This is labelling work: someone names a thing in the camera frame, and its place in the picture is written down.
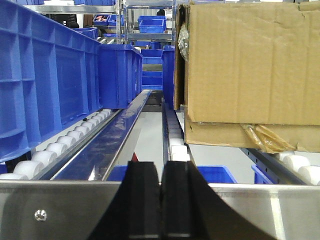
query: screw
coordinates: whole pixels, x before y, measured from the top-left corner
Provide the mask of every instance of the screw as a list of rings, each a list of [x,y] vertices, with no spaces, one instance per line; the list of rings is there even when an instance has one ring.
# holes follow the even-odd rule
[[[38,222],[44,222],[45,220],[47,220],[47,212],[43,209],[39,209],[34,213],[34,218]]]

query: cardboard box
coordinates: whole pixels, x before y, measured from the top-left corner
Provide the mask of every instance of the cardboard box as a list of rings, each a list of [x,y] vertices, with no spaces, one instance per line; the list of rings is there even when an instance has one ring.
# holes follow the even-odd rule
[[[177,36],[183,23],[174,106],[187,106],[187,143],[320,152],[319,1],[181,5]]]

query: plastic bag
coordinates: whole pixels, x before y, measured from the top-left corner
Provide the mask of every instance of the plastic bag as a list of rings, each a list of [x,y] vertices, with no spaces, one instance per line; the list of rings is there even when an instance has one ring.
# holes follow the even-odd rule
[[[187,30],[186,24],[182,24],[179,37],[178,37],[178,47],[180,54],[185,61],[188,62],[189,56],[189,32]]]
[[[296,147],[287,143],[280,136],[261,124],[240,124],[248,137],[266,153],[294,151]]]

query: metal shelving rack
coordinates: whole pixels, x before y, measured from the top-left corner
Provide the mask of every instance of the metal shelving rack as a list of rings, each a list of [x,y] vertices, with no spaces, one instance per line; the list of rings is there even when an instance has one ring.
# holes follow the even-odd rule
[[[125,0],[123,3],[124,18],[124,43],[130,40],[146,40],[156,42],[172,42],[171,33],[134,33],[134,14],[131,12],[131,20],[129,21],[129,10],[134,9],[173,9],[172,0]]]
[[[75,5],[75,6],[51,6],[51,5],[25,5],[39,14],[117,14],[116,25],[116,43],[121,44],[121,26],[120,15],[122,11],[122,3],[116,1],[113,6],[98,6],[98,5]]]

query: blue storage bin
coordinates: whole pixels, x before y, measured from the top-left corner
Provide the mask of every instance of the blue storage bin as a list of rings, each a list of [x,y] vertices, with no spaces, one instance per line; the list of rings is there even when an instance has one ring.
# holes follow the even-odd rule
[[[164,20],[163,22],[163,30],[167,29],[167,18],[166,16],[139,16],[138,24],[140,25],[142,20]]]
[[[162,53],[163,97],[169,108],[174,108],[175,47],[166,45]]]
[[[100,5],[113,6],[116,4],[115,0],[84,0],[85,5]]]
[[[74,5],[86,4],[86,0],[74,0]]]
[[[274,184],[269,176],[263,173],[257,165],[251,166],[254,171],[254,184]]]
[[[116,38],[117,34],[116,33],[104,33],[103,36],[105,38]]]
[[[142,77],[161,77],[162,71],[142,71]]]
[[[0,4],[0,162],[100,109],[99,42],[11,1]]]
[[[117,26],[117,15],[115,15],[115,14],[109,15],[107,21],[108,21],[109,26]],[[124,25],[124,16],[123,15],[121,15],[120,23],[121,23],[121,26]]]
[[[141,49],[143,64],[162,64],[162,50]]]
[[[99,93],[100,103],[104,108],[125,109],[135,97],[133,95],[136,92],[136,55],[142,58],[132,45],[99,46]]]
[[[157,41],[136,41],[134,44],[135,47],[147,47],[147,45],[153,50],[162,49],[161,43]]]
[[[236,184],[231,172],[223,165],[199,165],[199,172],[208,183]]]
[[[98,28],[96,27],[87,27],[87,28],[73,28],[72,30],[86,35],[89,38],[97,39],[98,38]]]
[[[104,16],[105,18],[105,21],[98,21],[97,18],[99,16]],[[95,15],[94,18],[93,18],[93,25],[94,26],[108,26],[108,18],[109,18],[109,15],[108,14],[99,14],[99,15]]]
[[[162,90],[162,85],[143,85],[142,90]]]
[[[144,19],[139,24],[140,33],[162,34],[164,32],[165,20],[163,19]]]
[[[127,165],[117,165],[114,166],[112,171],[110,172],[110,175],[106,179],[107,181],[116,181],[116,182],[122,182],[126,175],[127,171]]]
[[[1,162],[0,163],[0,174],[7,174],[8,170],[7,170],[7,166],[5,162]]]
[[[236,184],[237,181],[232,176],[226,166],[213,165],[213,166],[197,166],[199,172],[208,183],[223,183],[223,184]],[[127,165],[114,166],[107,181],[121,182],[126,174]]]
[[[44,0],[15,0],[16,3],[21,5],[43,5]]]
[[[135,83],[135,94],[138,95],[142,91],[142,54],[135,55],[135,64],[136,64],[136,83]]]
[[[142,85],[143,86],[162,86],[163,78],[162,71],[143,71],[142,72]]]

